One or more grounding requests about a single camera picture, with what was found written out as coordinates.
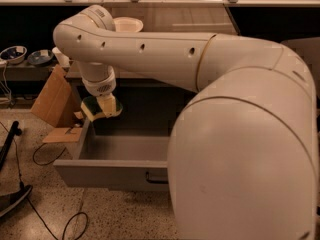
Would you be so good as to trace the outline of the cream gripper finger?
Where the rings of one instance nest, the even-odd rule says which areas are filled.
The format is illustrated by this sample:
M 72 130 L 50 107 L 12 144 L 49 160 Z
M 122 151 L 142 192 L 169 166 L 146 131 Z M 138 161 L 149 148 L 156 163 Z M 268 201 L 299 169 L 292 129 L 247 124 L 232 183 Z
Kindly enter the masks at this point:
M 106 118 L 117 117 L 123 110 L 122 104 L 112 93 L 99 96 L 97 102 Z

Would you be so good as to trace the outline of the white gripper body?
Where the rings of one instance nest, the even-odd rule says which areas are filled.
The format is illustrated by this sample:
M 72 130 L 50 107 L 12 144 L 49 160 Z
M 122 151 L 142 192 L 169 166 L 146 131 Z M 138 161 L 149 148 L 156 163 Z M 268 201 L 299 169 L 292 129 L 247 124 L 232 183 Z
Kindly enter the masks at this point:
M 111 66 L 108 66 L 105 73 L 107 76 L 102 80 L 90 81 L 86 78 L 82 78 L 84 86 L 92 96 L 106 96 L 111 94 L 116 88 L 114 69 Z

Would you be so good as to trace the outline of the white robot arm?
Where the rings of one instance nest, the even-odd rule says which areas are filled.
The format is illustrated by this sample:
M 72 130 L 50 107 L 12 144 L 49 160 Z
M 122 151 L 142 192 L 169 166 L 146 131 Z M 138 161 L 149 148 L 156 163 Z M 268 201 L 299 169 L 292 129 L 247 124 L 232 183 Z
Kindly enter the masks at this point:
M 193 92 L 168 145 L 181 240 L 314 240 L 316 88 L 271 41 L 216 33 L 120 33 L 98 5 L 59 23 L 63 54 Z

